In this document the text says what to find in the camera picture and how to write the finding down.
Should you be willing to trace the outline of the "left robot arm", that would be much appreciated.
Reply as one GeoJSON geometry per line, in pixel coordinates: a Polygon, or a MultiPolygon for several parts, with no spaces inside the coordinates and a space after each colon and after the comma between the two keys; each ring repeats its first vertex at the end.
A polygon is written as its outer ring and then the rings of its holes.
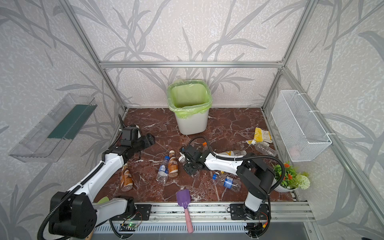
{"type": "Polygon", "coordinates": [[[50,202],[50,212],[43,220],[37,238],[44,239],[44,230],[61,240],[85,239],[95,227],[119,215],[134,216],[137,208],[133,198],[120,197],[103,204],[94,199],[112,175],[156,141],[152,134],[142,135],[136,125],[121,123],[121,134],[102,154],[99,164],[67,192],[57,192],[50,202]]]}

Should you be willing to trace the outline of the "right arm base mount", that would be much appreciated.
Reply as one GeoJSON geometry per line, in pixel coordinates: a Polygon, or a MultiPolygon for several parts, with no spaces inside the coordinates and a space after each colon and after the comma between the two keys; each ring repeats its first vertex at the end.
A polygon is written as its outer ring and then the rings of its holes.
{"type": "Polygon", "coordinates": [[[256,212],[246,209],[244,204],[230,204],[227,210],[231,215],[231,220],[268,221],[271,213],[268,204],[261,204],[256,212]]]}

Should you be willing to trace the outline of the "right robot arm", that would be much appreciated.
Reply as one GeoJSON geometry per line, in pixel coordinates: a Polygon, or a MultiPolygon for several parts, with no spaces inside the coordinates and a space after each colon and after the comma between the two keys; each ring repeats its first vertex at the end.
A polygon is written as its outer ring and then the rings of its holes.
{"type": "Polygon", "coordinates": [[[208,149],[200,151],[192,145],[196,139],[206,139],[203,136],[194,137],[188,145],[180,148],[181,156],[186,160],[183,168],[190,176],[200,170],[223,171],[236,175],[248,189],[247,198],[238,216],[256,219],[262,214],[270,216],[270,194],[284,180],[285,164],[270,155],[255,155],[253,153],[229,156],[213,151],[210,144],[208,149]]]}

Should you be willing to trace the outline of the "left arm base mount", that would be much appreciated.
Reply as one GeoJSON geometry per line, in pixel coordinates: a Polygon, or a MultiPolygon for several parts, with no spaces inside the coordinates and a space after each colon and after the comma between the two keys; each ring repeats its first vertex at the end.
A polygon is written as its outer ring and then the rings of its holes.
{"type": "Polygon", "coordinates": [[[119,220],[148,221],[151,214],[152,205],[138,204],[128,206],[126,211],[119,216],[119,220]]]}

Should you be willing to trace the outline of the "brown tea bottle white cap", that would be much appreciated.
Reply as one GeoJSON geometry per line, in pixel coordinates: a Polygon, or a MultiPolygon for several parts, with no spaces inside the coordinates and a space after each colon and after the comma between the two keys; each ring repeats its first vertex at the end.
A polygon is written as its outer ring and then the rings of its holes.
{"type": "Polygon", "coordinates": [[[179,174],[179,167],[178,167],[178,161],[176,159],[176,154],[174,150],[171,150],[169,152],[169,164],[168,164],[168,170],[169,170],[169,177],[175,178],[179,174]]]}

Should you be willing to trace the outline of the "blue cap water bottle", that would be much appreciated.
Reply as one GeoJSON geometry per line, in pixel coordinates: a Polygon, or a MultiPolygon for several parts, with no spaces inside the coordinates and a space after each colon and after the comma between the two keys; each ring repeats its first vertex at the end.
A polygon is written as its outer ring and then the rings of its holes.
{"type": "Polygon", "coordinates": [[[162,183],[163,185],[167,182],[168,180],[168,164],[169,164],[170,157],[165,156],[164,160],[162,161],[158,174],[157,174],[157,182],[162,183]]]}

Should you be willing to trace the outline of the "crushed blue label bottle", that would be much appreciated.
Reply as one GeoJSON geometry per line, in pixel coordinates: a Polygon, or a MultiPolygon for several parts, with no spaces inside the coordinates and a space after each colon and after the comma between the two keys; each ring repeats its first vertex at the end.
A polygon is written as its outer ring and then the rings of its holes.
{"type": "Polygon", "coordinates": [[[229,175],[213,174],[212,179],[216,184],[225,187],[226,189],[232,190],[233,192],[240,192],[241,181],[239,179],[230,177],[229,175]]]}

